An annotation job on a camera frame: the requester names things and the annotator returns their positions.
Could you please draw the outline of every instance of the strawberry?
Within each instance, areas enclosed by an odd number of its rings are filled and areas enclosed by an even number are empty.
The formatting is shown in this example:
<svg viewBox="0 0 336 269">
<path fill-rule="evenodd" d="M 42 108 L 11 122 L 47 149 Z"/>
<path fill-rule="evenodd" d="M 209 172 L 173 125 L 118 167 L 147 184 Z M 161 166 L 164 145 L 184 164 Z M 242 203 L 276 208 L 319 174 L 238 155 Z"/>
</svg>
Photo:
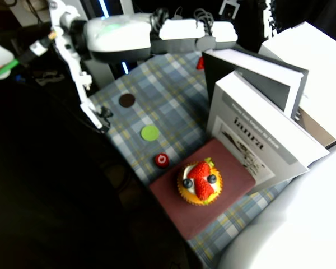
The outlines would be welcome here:
<svg viewBox="0 0 336 269">
<path fill-rule="evenodd" d="M 209 176 L 211 168 L 206 161 L 199 162 L 189 173 L 188 178 L 198 179 Z"/>
<path fill-rule="evenodd" d="M 214 193 L 212 186 L 203 178 L 195 178 L 194 180 L 195 194 L 200 200 L 206 200 Z"/>
</svg>

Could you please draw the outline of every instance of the led light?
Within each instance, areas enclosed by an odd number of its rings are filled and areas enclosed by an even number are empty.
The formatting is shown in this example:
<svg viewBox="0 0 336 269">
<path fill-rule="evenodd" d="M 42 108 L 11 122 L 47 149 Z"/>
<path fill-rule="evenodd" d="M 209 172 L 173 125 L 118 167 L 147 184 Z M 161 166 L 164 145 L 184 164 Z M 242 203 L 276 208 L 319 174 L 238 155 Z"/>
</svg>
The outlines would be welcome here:
<svg viewBox="0 0 336 269">
<path fill-rule="evenodd" d="M 100 1 L 100 5 L 103 11 L 103 15 L 105 15 L 106 18 L 108 18 L 110 15 L 108 14 L 108 10 L 105 4 L 105 0 L 99 0 Z"/>
<path fill-rule="evenodd" d="M 122 66 L 126 75 L 128 75 L 128 68 L 125 62 L 122 62 Z"/>
</svg>

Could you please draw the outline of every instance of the plaid tablecloth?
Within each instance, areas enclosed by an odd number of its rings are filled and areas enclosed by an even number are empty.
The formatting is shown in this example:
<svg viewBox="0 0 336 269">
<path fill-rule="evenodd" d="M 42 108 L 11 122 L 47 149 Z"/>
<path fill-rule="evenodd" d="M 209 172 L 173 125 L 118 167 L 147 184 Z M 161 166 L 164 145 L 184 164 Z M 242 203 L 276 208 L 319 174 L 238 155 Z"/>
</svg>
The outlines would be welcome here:
<svg viewBox="0 0 336 269">
<path fill-rule="evenodd" d="M 155 56 L 90 97 L 97 107 L 104 105 L 113 111 L 107 136 L 145 185 L 164 172 L 156 167 L 155 155 L 165 152 L 173 166 L 208 139 L 205 76 L 204 71 L 195 68 L 199 57 L 199 53 Z M 118 103 L 125 93 L 136 97 L 130 108 Z M 141 137 L 141 129 L 148 124 L 160 130 L 154 142 Z M 244 196 L 205 231 L 189 240 L 204 265 L 214 268 L 221 251 L 286 185 L 281 183 Z"/>
</svg>

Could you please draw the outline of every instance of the green disc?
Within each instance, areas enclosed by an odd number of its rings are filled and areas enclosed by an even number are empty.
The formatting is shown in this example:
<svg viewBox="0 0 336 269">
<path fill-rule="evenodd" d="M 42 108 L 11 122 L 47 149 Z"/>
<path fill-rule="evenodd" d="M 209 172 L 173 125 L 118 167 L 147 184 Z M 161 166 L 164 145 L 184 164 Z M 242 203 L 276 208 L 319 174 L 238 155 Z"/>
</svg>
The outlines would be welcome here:
<svg viewBox="0 0 336 269">
<path fill-rule="evenodd" d="M 141 130 L 141 136 L 144 140 L 152 142 L 159 136 L 159 130 L 154 125 L 147 125 Z"/>
</svg>

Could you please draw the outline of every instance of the whipped cream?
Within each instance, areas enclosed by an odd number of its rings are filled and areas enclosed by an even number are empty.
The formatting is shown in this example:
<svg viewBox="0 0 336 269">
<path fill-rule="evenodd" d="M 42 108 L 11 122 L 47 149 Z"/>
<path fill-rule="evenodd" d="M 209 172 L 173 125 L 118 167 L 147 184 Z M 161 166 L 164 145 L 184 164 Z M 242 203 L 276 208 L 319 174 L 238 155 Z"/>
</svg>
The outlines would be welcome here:
<svg viewBox="0 0 336 269">
<path fill-rule="evenodd" d="M 183 172 L 183 179 L 182 179 L 182 180 L 188 178 L 188 174 L 189 174 L 189 172 L 190 172 L 195 166 L 196 166 L 196 164 L 194 164 L 194 165 L 189 165 L 189 166 L 187 166 L 187 167 L 184 169 L 184 172 Z M 195 195 L 195 190 L 194 190 L 194 179 L 191 178 L 191 180 L 193 181 L 193 185 L 192 185 L 190 188 L 188 188 L 187 190 L 188 190 L 190 193 L 192 193 L 192 194 Z M 217 180 L 215 183 L 209 183 L 209 184 L 212 186 L 214 192 L 217 192 L 217 190 L 218 190 L 218 180 Z"/>
</svg>

